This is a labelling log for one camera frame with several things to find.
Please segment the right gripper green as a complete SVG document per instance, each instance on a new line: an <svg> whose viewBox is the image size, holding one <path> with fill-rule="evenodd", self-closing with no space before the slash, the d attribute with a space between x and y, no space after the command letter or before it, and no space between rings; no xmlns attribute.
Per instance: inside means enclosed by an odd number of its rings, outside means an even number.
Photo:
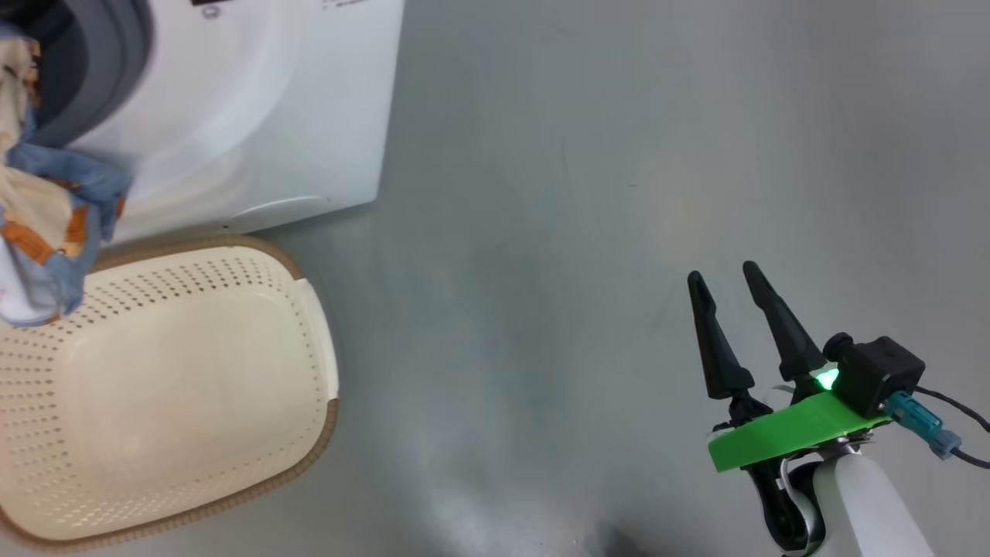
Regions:
<svg viewBox="0 0 990 557"><path fill-rule="evenodd" d="M688 294L708 398L729 401L726 423L738 425L718 427L708 454L715 471L742 470L749 476L766 529L782 555L811 556L824 542L826 525L812 490L794 486L790 462L833 446L859 447L890 419L864 419L832 392L821 394L824 388L812 373L826 367L826 357L760 266L745 261L742 271L770 326L782 380L793 384L792 406L772 412L749 393L756 382L725 338L703 275L690 272Z"/></svg>

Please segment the blue cartoon print garment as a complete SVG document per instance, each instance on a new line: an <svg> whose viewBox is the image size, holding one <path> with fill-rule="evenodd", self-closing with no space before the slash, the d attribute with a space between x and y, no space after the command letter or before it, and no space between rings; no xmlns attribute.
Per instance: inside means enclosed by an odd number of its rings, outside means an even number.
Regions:
<svg viewBox="0 0 990 557"><path fill-rule="evenodd" d="M70 315L112 240L131 177L92 156L33 145L40 44L0 20L0 320Z"/></svg>

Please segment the white front-load washing machine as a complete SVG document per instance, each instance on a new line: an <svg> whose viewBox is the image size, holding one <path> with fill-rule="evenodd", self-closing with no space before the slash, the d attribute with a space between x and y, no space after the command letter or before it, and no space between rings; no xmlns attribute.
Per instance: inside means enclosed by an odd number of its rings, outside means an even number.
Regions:
<svg viewBox="0 0 990 557"><path fill-rule="evenodd" d="M227 218L381 184L406 0L148 0L124 103L63 149L133 179L114 244L230 234Z"/></svg>

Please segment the round white filter cover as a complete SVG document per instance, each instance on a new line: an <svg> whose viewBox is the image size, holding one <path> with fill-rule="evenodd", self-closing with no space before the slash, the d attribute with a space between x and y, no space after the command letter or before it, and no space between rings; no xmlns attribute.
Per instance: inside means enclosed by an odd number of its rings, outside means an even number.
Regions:
<svg viewBox="0 0 990 557"><path fill-rule="evenodd" d="M220 229L232 234L248 234L316 217L333 210L329 198L305 195L254 206L227 218Z"/></svg>

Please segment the cream perforated laundry basket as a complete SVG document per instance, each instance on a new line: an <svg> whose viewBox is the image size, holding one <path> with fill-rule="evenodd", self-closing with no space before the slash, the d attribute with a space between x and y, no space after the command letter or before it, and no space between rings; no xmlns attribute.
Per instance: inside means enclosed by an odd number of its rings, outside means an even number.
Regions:
<svg viewBox="0 0 990 557"><path fill-rule="evenodd" d="M286 251L227 236L121 251L70 316L0 320L0 537L75 552L158 535L292 482L339 383Z"/></svg>

